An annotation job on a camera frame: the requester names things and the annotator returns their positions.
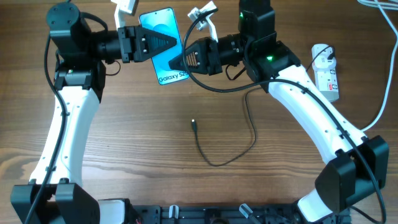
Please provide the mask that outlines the Galaxy smartphone with teal screen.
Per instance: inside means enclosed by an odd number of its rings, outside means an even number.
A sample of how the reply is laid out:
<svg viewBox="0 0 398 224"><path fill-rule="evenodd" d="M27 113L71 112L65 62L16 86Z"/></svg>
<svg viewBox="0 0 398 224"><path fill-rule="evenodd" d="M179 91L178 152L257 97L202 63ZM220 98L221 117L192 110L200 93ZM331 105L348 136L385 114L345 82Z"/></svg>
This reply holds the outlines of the Galaxy smartphone with teal screen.
<svg viewBox="0 0 398 224"><path fill-rule="evenodd" d="M152 57L157 81L160 85L167 85L189 78L187 72L170 68L169 61L182 53L180 32L174 10L171 7L157 11L143 13L139 16L139 22L143 28L171 37L171 40L163 38L150 38L149 43L156 50L164 50Z"/></svg>

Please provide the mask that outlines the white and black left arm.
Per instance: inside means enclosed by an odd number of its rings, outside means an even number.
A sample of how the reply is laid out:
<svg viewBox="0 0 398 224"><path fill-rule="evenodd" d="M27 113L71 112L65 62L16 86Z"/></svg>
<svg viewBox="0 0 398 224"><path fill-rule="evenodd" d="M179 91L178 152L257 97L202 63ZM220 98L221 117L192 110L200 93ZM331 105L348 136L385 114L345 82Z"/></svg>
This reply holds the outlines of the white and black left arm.
<svg viewBox="0 0 398 224"><path fill-rule="evenodd" d="M70 1L46 15L48 44L55 44L55 95L49 135L39 162L25 185L15 185L11 204L22 223L142 223L126 198L96 200L82 187L83 156L91 122L102 100L111 63L144 62L174 47L174 37L142 26L93 32Z"/></svg>

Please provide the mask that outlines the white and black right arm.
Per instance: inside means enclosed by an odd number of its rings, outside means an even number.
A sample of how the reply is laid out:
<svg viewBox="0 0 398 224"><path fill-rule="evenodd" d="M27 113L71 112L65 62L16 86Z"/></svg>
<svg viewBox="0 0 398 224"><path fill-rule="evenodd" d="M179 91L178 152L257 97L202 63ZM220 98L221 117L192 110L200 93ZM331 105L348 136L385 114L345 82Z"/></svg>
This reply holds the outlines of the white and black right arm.
<svg viewBox="0 0 398 224"><path fill-rule="evenodd" d="M317 90L297 56L277 40L269 1L241 1L237 34L183 44L182 53L169 65L194 78L240 63L252 86L260 86L290 111L325 163L314 189L295 203L294 223L320 222L381 194L389 158L387 142L380 136L368 138Z"/></svg>

